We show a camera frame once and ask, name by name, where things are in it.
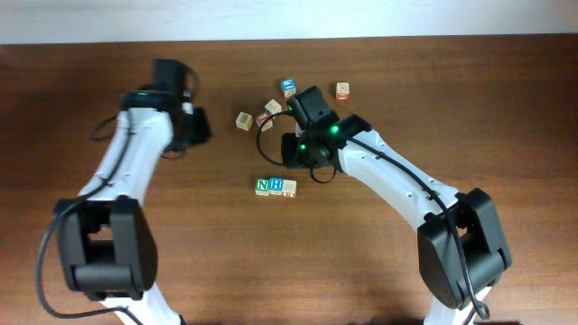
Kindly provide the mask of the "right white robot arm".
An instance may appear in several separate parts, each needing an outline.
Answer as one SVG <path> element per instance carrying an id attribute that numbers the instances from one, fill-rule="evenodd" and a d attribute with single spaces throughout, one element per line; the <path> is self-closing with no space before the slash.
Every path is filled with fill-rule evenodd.
<path id="1" fill-rule="evenodd" d="M 419 272 L 433 296 L 424 323 L 488 320 L 483 300 L 512 265 L 491 197 L 479 188 L 463 193 L 421 171 L 360 116 L 339 117 L 315 86 L 286 104 L 300 132 L 282 137 L 285 166 L 310 171 L 330 166 L 347 174 L 415 231 Z"/>

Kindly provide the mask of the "blue H wooden block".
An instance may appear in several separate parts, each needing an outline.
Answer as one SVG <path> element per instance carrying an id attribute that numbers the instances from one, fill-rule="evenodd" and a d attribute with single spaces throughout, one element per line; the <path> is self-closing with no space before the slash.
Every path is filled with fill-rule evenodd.
<path id="1" fill-rule="evenodd" d="M 284 187 L 284 179 L 272 177 L 268 180 L 268 191 L 270 195 L 281 195 Z"/>

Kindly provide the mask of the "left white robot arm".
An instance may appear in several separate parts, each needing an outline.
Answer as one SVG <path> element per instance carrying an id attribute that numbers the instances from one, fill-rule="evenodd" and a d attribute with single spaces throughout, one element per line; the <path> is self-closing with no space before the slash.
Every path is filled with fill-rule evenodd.
<path id="1" fill-rule="evenodd" d="M 39 252 L 55 234 L 68 288 L 102 305 L 74 313 L 76 319 L 114 313 L 125 324 L 184 322 L 155 281 L 158 251 L 143 205 L 158 161 L 211 136 L 205 112 L 193 105 L 193 77 L 178 60 L 154 60 L 151 82 L 121 101 L 116 131 L 94 175 L 77 198 L 55 206 Z"/>

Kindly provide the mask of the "green N wooden block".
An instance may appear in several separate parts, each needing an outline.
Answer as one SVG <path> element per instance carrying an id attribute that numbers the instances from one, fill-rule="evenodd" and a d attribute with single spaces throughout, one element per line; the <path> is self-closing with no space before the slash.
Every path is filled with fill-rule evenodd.
<path id="1" fill-rule="evenodd" d="M 269 196 L 269 180 L 268 179 L 257 179 L 255 186 L 255 193 L 259 196 Z"/>

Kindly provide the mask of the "number 2 wooden block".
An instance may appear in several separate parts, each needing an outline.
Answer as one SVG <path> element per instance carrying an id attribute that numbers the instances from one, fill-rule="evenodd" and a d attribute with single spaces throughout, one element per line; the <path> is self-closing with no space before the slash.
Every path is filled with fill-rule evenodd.
<path id="1" fill-rule="evenodd" d="M 294 180 L 284 180 L 282 195 L 284 197 L 294 198 L 296 195 L 297 181 Z"/>

